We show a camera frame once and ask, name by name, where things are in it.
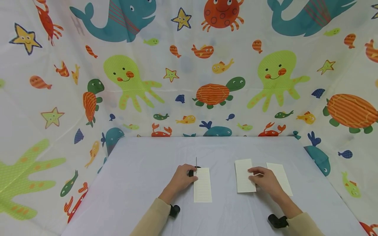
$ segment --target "orange striped turtle shell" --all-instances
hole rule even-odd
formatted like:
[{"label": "orange striped turtle shell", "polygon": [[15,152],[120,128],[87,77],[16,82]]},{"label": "orange striped turtle shell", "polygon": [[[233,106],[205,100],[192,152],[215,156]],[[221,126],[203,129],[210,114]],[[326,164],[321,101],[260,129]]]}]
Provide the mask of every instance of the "orange striped turtle shell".
[{"label": "orange striped turtle shell", "polygon": [[226,100],[229,94],[230,90],[226,86],[209,83],[198,89],[196,97],[200,102],[216,105]]},{"label": "orange striped turtle shell", "polygon": [[335,94],[328,101],[328,112],[340,124],[364,128],[378,120],[377,110],[366,100],[351,94]]},{"label": "orange striped turtle shell", "polygon": [[85,115],[89,122],[93,120],[96,109],[96,95],[92,92],[85,92],[83,94],[83,105],[85,109]]}]

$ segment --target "green octopus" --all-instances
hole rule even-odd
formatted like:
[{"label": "green octopus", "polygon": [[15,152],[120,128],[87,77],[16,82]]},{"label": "green octopus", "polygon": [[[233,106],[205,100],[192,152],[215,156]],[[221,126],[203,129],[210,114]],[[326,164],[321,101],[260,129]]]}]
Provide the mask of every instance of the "green octopus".
[{"label": "green octopus", "polygon": [[0,161],[0,213],[5,212],[20,221],[32,219],[37,215],[36,210],[15,203],[12,199],[17,195],[39,192],[55,186],[55,181],[28,179],[32,173],[56,167],[66,161],[65,158],[36,161],[48,146],[48,139],[36,143],[14,165],[6,165]]},{"label": "green octopus", "polygon": [[297,83],[309,81],[310,77],[301,76],[290,79],[296,62],[297,57],[291,51],[277,51],[262,59],[257,69],[257,74],[264,85],[264,89],[248,102],[247,108],[251,109],[261,99],[266,97],[262,107],[262,111],[266,112],[273,94],[276,95],[278,105],[282,106],[286,90],[294,99],[299,99],[300,96],[294,87]]},{"label": "green octopus", "polygon": [[141,97],[149,107],[154,108],[155,106],[146,97],[146,92],[159,102],[164,103],[164,100],[151,90],[152,87],[160,88],[161,83],[152,80],[142,81],[138,66],[131,58],[124,55],[111,56],[104,62],[104,71],[106,76],[123,91],[119,100],[121,110],[126,109],[127,100],[131,98],[135,109],[142,112],[136,96]]}]

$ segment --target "white card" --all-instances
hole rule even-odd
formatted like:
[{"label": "white card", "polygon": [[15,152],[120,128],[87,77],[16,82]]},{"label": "white card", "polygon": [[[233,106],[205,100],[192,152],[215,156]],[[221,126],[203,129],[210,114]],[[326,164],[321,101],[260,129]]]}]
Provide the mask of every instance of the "white card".
[{"label": "white card", "polygon": [[283,191],[287,195],[292,196],[293,192],[291,191],[289,180],[287,179],[284,166],[281,164],[266,163],[266,167],[270,169],[271,171],[273,171]]},{"label": "white card", "polygon": [[198,177],[194,182],[194,202],[212,202],[210,169],[198,168],[194,176]]},{"label": "white card", "polygon": [[248,179],[248,176],[253,175],[247,171],[249,168],[252,168],[251,159],[235,161],[236,187],[238,193],[256,192],[255,183]]}]

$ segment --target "beige sleeve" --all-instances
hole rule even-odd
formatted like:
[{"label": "beige sleeve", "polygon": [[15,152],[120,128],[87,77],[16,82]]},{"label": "beige sleeve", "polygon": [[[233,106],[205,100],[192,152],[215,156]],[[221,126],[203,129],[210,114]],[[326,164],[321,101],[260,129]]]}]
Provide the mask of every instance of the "beige sleeve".
[{"label": "beige sleeve", "polygon": [[315,222],[306,213],[302,213],[292,219],[287,219],[290,235],[298,236],[324,236]]},{"label": "beige sleeve", "polygon": [[157,236],[167,222],[170,205],[156,198],[130,236]]}]

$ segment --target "red crab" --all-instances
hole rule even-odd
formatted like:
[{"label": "red crab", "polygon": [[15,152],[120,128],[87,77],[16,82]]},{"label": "red crab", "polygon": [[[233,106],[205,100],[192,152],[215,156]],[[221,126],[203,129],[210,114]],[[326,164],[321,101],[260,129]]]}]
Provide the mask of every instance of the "red crab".
[{"label": "red crab", "polygon": [[205,16],[205,21],[201,25],[205,24],[202,30],[208,26],[207,32],[209,32],[210,27],[215,28],[226,28],[231,27],[231,31],[234,31],[235,24],[236,29],[239,29],[239,24],[236,19],[244,24],[243,18],[239,16],[240,5],[243,4],[244,0],[238,2],[237,0],[208,0],[203,15]]},{"label": "red crab", "polygon": [[53,21],[51,20],[50,16],[48,15],[49,9],[48,9],[48,6],[46,4],[46,0],[36,0],[36,1],[45,6],[45,10],[42,10],[42,8],[40,8],[39,6],[34,4],[36,6],[37,10],[38,10],[39,19],[41,20],[41,23],[42,23],[43,27],[45,28],[45,30],[47,32],[47,35],[48,35],[47,39],[49,41],[51,41],[51,45],[54,46],[53,36],[55,35],[56,39],[59,39],[58,35],[62,36],[62,33],[59,32],[58,30],[54,29],[54,27],[56,27],[56,28],[58,28],[62,31],[64,29],[60,25],[54,25],[53,24]]},{"label": "red crab", "polygon": [[162,131],[156,131],[155,132],[155,129],[157,129],[158,127],[159,127],[159,124],[157,124],[157,125],[155,125],[155,123],[152,124],[151,137],[170,137],[172,135],[172,129],[170,127],[168,127],[168,128],[164,127],[164,130],[167,131],[169,134],[162,132]]},{"label": "red crab", "polygon": [[77,203],[74,206],[74,208],[72,209],[71,213],[69,213],[69,210],[70,210],[72,202],[73,202],[73,196],[71,196],[71,199],[70,199],[69,203],[65,203],[64,204],[64,212],[67,213],[67,216],[68,216],[67,224],[71,221],[73,215],[75,214],[76,210],[79,208],[81,202],[83,201],[84,197],[86,196],[86,194],[88,192],[88,184],[87,184],[87,182],[83,183],[83,187],[81,189],[79,189],[78,192],[82,193],[84,191],[86,191],[86,192],[83,195],[81,195],[80,199],[77,201]]},{"label": "red crab", "polygon": [[274,130],[268,130],[266,131],[267,128],[270,128],[274,125],[274,122],[272,124],[272,122],[269,122],[269,124],[267,124],[265,126],[265,129],[263,132],[261,132],[259,134],[259,137],[274,137],[274,136],[278,136],[280,133],[282,133],[285,129],[286,129],[286,125],[283,125],[283,126],[278,126],[278,130],[281,131],[281,132],[277,132],[277,131],[274,131]]}]

